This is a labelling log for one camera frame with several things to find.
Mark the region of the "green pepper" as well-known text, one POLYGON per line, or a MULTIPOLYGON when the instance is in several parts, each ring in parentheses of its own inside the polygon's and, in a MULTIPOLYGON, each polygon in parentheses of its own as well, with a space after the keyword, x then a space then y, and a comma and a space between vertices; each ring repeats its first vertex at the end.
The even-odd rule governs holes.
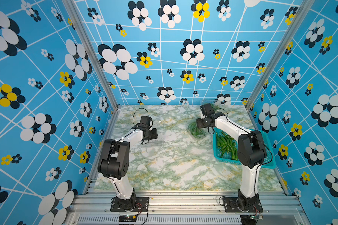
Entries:
POLYGON ((229 144, 231 141, 234 141, 231 137, 220 136, 216 134, 216 139, 217 139, 217 147, 219 148, 222 155, 224 155, 225 153, 231 153, 229 149, 229 144))
POLYGON ((236 143, 231 141, 230 144, 229 144, 229 149, 230 149, 230 152, 231 152, 231 159, 232 160, 238 160, 236 143))

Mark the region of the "teal plastic basket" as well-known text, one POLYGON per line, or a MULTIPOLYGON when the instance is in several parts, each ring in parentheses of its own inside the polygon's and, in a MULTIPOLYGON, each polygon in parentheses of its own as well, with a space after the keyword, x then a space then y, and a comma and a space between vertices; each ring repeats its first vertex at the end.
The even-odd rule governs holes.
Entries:
POLYGON ((238 160, 232 160, 230 153, 222 155, 217 147, 216 139, 216 134, 220 136, 229 135, 218 128, 215 128, 214 130, 216 133, 213 135, 213 151, 214 157, 218 161, 235 165, 244 165, 250 168, 262 166, 262 168, 275 169, 276 161, 267 133, 252 130, 249 133, 240 135, 237 139, 232 138, 236 143, 238 156, 238 160))

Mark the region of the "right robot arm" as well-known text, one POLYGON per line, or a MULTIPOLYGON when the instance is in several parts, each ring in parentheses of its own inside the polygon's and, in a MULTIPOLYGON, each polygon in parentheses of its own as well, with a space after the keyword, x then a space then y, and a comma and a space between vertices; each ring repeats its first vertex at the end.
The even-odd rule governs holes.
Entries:
POLYGON ((231 136, 237 143, 238 159, 242 164, 242 181, 238 190, 238 207, 248 212, 261 208, 258 194, 259 171, 267 156, 265 141, 259 130, 249 130, 233 122, 222 112, 215 112, 211 104, 200 106, 201 117, 196 119, 198 128, 214 127, 231 136))

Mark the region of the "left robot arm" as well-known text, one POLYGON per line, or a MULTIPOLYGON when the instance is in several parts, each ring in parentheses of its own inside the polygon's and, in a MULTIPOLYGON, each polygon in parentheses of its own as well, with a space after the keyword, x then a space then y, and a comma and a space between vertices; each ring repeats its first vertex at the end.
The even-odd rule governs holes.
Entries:
POLYGON ((130 147, 136 143, 144 144, 158 138, 157 129, 153 128, 153 119, 142 116, 128 133, 117 139, 105 140, 98 162, 98 172, 109 178, 118 199, 119 206, 126 211, 135 207, 135 189, 129 183, 130 147))

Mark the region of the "left circuit board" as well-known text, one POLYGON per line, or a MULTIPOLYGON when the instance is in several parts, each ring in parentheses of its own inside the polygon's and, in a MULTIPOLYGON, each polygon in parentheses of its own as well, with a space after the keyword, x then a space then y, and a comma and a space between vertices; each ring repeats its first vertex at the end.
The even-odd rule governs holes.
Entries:
POLYGON ((119 223, 133 223, 137 222, 138 216, 137 215, 120 215, 118 222, 119 223))

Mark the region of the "circuit board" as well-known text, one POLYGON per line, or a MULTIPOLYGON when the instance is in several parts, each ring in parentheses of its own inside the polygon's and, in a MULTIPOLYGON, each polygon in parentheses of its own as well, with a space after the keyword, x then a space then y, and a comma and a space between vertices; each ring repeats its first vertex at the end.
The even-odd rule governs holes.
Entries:
POLYGON ((257 225, 257 223, 263 220, 263 216, 255 216, 255 215, 241 215, 240 216, 242 225, 257 225))
POLYGON ((120 215, 118 222, 119 223, 133 223, 137 222, 138 216, 137 215, 120 215))

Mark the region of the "right circuit board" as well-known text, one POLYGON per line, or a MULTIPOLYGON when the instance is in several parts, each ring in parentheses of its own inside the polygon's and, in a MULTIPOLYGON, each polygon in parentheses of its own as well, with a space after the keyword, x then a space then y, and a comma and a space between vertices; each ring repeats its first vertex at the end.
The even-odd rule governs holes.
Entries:
POLYGON ((242 225, 257 225, 257 223, 263 220, 263 216, 255 216, 255 215, 241 215, 240 216, 242 225))

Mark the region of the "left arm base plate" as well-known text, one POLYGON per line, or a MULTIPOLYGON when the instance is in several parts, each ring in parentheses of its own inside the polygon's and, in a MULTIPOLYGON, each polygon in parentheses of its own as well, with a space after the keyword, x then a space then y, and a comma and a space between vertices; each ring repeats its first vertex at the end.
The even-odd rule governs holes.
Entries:
POLYGON ((136 197, 135 199, 123 200, 114 197, 111 200, 111 212, 139 212, 141 208, 147 212, 149 206, 149 197, 136 197))

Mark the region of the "aluminium front rail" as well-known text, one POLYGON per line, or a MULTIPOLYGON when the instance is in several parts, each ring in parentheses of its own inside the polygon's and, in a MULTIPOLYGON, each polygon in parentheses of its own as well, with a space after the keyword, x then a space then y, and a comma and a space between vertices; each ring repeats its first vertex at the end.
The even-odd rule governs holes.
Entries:
MULTIPOLYGON (((263 211, 226 212, 223 198, 236 192, 223 191, 139 191, 148 197, 148 212, 142 212, 137 225, 241 225, 253 216, 259 225, 309 225, 310 221, 295 196, 283 192, 260 193, 263 211)), ((121 213, 111 212, 114 192, 90 191, 77 196, 68 214, 67 225, 120 225, 121 213)))

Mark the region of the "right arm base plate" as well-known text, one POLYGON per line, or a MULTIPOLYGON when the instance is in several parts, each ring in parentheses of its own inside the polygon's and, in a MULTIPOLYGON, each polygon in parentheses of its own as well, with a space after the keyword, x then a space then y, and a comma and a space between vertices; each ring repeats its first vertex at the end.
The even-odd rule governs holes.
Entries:
POLYGON ((242 198, 242 197, 223 197, 220 200, 225 212, 228 213, 263 213, 262 204, 257 197, 242 198))

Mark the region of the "left frame post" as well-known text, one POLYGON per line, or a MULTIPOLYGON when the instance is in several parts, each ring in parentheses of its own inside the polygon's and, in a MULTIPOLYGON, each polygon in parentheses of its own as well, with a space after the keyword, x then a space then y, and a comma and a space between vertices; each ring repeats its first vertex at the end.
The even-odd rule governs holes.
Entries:
POLYGON ((76 31, 78 33, 78 36, 80 40, 82 41, 82 44, 85 48, 85 51, 88 54, 88 57, 92 63, 93 68, 95 69, 95 72, 98 76, 98 79, 107 94, 109 101, 113 107, 113 111, 116 111, 118 109, 118 103, 113 95, 113 92, 111 91, 111 88, 109 86, 108 80, 104 74, 104 71, 100 65, 99 59, 96 56, 96 52, 94 50, 94 47, 92 46, 89 36, 87 35, 87 32, 84 27, 84 23, 81 21, 80 16, 79 16, 79 11, 76 9, 76 5, 74 1, 69 1, 69 0, 63 0, 63 4, 73 21, 76 31))

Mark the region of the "frame post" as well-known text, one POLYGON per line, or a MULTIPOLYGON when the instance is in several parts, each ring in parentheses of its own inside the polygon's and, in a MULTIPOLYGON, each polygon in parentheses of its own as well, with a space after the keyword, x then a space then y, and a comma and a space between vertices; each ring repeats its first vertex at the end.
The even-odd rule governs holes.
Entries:
POLYGON ((285 48, 289 44, 289 42, 292 40, 294 35, 296 34, 297 30, 301 26, 302 22, 304 21, 305 17, 307 16, 310 8, 313 6, 315 0, 305 0, 302 2, 302 4, 299 6, 299 11, 296 14, 296 17, 292 21, 291 25, 285 32, 283 38, 279 42, 278 47, 276 48, 275 52, 273 53, 272 57, 270 58, 270 61, 266 67, 265 72, 258 80, 254 90, 252 91, 252 94, 250 95, 248 102, 246 104, 246 110, 249 112, 250 107, 260 94, 260 91, 264 85, 264 83, 268 80, 271 73, 275 69, 275 66, 278 64, 280 58, 282 57, 285 48))
POLYGON ((98 79, 107 94, 109 101, 113 107, 113 111, 116 111, 118 109, 118 103, 113 95, 113 92, 111 91, 111 88, 109 86, 108 80, 104 74, 104 71, 100 65, 99 59, 96 56, 96 52, 94 50, 94 47, 92 46, 89 36, 87 35, 87 32, 84 27, 84 23, 81 21, 80 16, 79 16, 79 11, 76 9, 76 5, 74 1, 69 1, 69 0, 63 0, 63 4, 73 21, 76 31, 78 33, 78 36, 80 40, 82 41, 82 44, 85 48, 85 51, 88 54, 88 57, 92 63, 93 68, 95 69, 95 72, 98 76, 98 79))

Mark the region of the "right frame post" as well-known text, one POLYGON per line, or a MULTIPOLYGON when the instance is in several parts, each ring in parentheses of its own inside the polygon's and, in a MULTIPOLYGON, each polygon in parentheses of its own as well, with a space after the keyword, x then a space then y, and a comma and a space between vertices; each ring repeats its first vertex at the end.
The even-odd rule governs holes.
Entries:
POLYGON ((272 57, 270 58, 270 61, 266 67, 265 72, 258 80, 254 90, 252 91, 252 94, 250 95, 248 102, 246 104, 246 110, 249 112, 250 107, 260 94, 260 91, 264 85, 264 83, 268 80, 271 73, 275 69, 275 66, 278 64, 280 58, 282 57, 285 48, 289 44, 289 42, 292 40, 294 35, 296 34, 297 30, 301 26, 302 22, 304 21, 305 17, 307 16, 310 8, 313 6, 315 0, 305 0, 302 2, 302 4, 299 6, 299 11, 296 14, 296 17, 292 21, 291 25, 285 32, 283 38, 279 42, 278 47, 276 48, 275 52, 273 53, 272 57))

